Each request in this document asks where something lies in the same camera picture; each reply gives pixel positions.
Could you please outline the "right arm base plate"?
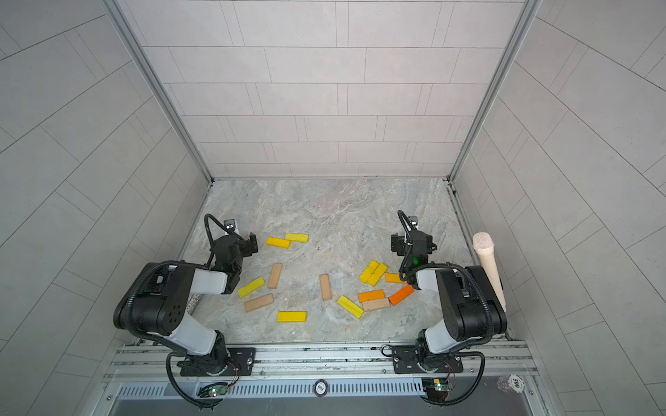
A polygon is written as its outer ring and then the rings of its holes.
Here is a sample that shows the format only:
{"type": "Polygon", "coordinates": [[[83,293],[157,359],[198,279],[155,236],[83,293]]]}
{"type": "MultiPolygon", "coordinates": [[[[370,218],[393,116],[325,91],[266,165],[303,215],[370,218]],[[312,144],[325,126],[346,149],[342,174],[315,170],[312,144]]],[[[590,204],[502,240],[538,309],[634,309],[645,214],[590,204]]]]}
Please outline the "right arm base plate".
{"type": "Polygon", "coordinates": [[[459,374],[464,371],[461,360],[453,355],[431,354],[414,345],[392,345],[390,353],[396,374],[459,374]]]}

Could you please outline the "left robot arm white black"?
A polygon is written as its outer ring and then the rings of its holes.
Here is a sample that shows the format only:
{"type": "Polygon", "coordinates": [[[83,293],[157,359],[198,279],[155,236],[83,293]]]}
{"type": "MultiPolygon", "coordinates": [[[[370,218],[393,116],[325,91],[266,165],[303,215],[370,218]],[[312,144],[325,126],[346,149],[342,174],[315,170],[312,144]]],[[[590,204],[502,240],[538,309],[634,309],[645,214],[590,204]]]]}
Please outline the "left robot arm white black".
{"type": "Polygon", "coordinates": [[[228,348],[225,336],[187,311],[193,295],[230,295],[240,280],[244,258],[258,252],[258,241],[234,235],[211,242],[206,265],[185,261],[147,263],[118,303],[113,323],[135,337],[170,348],[182,359],[182,376],[247,376],[254,348],[228,348]]]}

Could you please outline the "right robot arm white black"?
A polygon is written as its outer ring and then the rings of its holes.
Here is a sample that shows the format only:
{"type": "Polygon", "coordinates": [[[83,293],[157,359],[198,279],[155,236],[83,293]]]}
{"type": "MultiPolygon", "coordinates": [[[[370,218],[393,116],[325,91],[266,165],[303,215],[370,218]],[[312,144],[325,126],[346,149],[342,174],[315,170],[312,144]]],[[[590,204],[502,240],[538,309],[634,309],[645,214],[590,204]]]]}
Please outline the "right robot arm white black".
{"type": "Polygon", "coordinates": [[[402,258],[402,282],[415,291],[437,293],[442,310],[442,320],[423,329],[415,346],[391,349],[397,374],[459,373],[459,360],[469,348],[506,332],[506,299],[488,233],[473,236],[480,260],[476,266],[430,263],[428,256],[437,246],[432,236],[418,230],[392,235],[390,249],[402,258]]]}

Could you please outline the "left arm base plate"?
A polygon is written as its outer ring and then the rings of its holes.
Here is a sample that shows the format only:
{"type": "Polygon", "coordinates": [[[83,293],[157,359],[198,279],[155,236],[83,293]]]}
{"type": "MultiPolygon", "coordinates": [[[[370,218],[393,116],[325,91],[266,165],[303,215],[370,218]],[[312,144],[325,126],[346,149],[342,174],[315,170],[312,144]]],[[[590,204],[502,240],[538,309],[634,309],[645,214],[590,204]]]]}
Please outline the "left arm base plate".
{"type": "Polygon", "coordinates": [[[255,357],[255,348],[227,348],[224,353],[213,350],[210,355],[187,355],[176,366],[184,377],[249,376],[255,357]]]}

